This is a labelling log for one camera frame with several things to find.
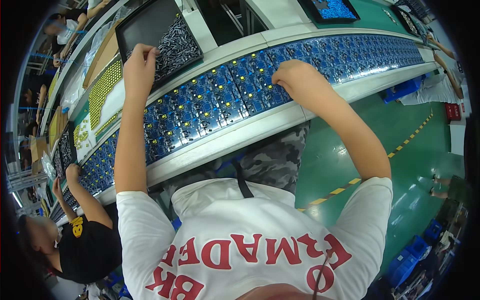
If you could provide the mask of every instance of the green floor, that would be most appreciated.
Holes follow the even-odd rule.
[[[412,237],[425,230],[440,209],[442,200],[428,194],[433,174],[463,177],[463,157],[448,153],[450,132],[443,103],[384,104],[378,95],[372,95],[353,103],[352,107],[379,137],[387,153],[401,145],[433,111],[433,118],[390,159],[394,198],[381,275]],[[313,119],[302,157],[296,207],[306,207],[357,176],[358,172],[337,134],[320,118]],[[304,213],[327,226],[334,224],[358,185]]]

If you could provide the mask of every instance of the workbench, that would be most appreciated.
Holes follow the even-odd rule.
[[[254,2],[253,0],[248,0],[247,2],[250,3],[251,9],[255,9],[254,5],[252,5]],[[398,83],[439,68],[439,65],[434,62],[431,48],[424,45],[420,38],[409,35],[400,23],[398,25],[394,24],[390,17],[387,16],[387,14],[385,14],[383,11],[383,9],[388,10],[387,6],[383,6],[378,2],[369,0],[352,0],[351,2],[361,16],[361,21],[357,21],[353,24],[319,25],[305,20],[303,15],[298,15],[303,14],[303,11],[289,10],[291,14],[297,14],[297,16],[291,16],[291,18],[289,18],[290,20],[297,19],[301,21],[297,24],[286,24],[285,26],[279,25],[279,28],[272,28],[253,35],[245,36],[220,47],[217,47],[216,44],[214,44],[215,41],[212,42],[213,38],[210,38],[211,34],[209,34],[208,28],[207,34],[205,31],[202,33],[196,32],[190,25],[190,22],[187,20],[192,29],[193,35],[199,42],[200,47],[204,52],[203,61],[176,78],[173,78],[158,90],[154,91],[148,97],[147,106],[152,104],[154,101],[157,101],[173,89],[180,87],[182,84],[188,81],[191,81],[192,78],[196,78],[202,73],[211,71],[212,69],[217,68],[224,63],[228,63],[231,60],[245,55],[250,55],[254,52],[257,53],[258,51],[262,51],[263,49],[275,45],[320,36],[372,34],[401,37],[411,40],[415,43],[421,58],[424,61],[424,63],[406,67],[394,68],[391,70],[381,70],[381,72],[379,70],[379,72],[369,74],[368,76],[362,76],[355,80],[336,84],[334,89],[348,103],[362,99]],[[377,8],[377,12],[372,12],[372,7]],[[184,10],[183,14],[188,15],[195,13],[196,11],[197,10],[195,9],[191,12]],[[197,23],[204,24],[203,19],[200,18],[201,15],[197,11]],[[268,14],[264,13],[263,18],[268,18]],[[271,20],[271,23],[277,24],[276,20]],[[124,95],[124,90],[122,90],[123,80],[121,80],[118,84],[118,93],[109,94],[107,101],[109,101],[110,98],[117,98],[116,101],[123,102],[124,99],[120,99],[120,97]],[[84,111],[85,105],[88,105],[89,89],[87,89],[84,96],[82,96],[76,108],[71,113],[70,118],[76,124],[81,122],[84,117],[82,112]],[[312,112],[302,108],[297,103],[290,101],[259,114],[252,115],[244,120],[237,121],[225,128],[222,128],[221,130],[204,136],[200,140],[195,141],[192,144],[188,144],[178,151],[175,151],[147,166],[147,185],[148,187],[152,187],[176,175],[188,172],[189,170],[204,163],[241,149],[247,145],[260,141],[297,124],[311,120],[314,117],[316,116]],[[93,147],[92,150],[89,151],[89,154],[84,158],[84,160],[80,161],[79,164],[82,165],[85,163],[89,156],[96,150],[96,148],[107,141],[108,138],[111,138],[111,136],[117,132],[119,127],[120,122],[117,122],[115,125],[113,125],[108,132],[106,132],[103,137],[98,140],[97,146]],[[115,186],[111,186],[105,191],[102,191],[94,196],[103,205],[113,203],[116,201]],[[82,209],[78,208],[77,213],[82,214]],[[67,219],[64,216],[57,222],[57,224],[62,225],[66,222]]]

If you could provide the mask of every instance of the blue plastic bin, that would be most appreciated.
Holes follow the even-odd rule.
[[[425,78],[425,75],[421,75],[395,85],[396,92],[392,92],[391,89],[387,89],[386,90],[387,97],[384,99],[384,102],[388,103],[390,101],[397,100],[403,96],[406,96],[408,94],[418,91],[423,78]]]
[[[405,249],[407,249],[417,259],[420,259],[423,253],[425,252],[425,249],[427,249],[427,247],[428,247],[427,242],[425,242],[418,235],[415,235],[413,243],[405,247]]]
[[[431,240],[437,240],[440,236],[440,232],[442,231],[442,225],[438,223],[437,220],[432,219],[430,222],[430,226],[425,230],[423,235],[425,238],[429,238]]]
[[[413,256],[407,249],[402,250],[392,260],[385,275],[388,283],[390,283],[390,287],[397,288],[401,285],[410,276],[418,261],[418,258]]]

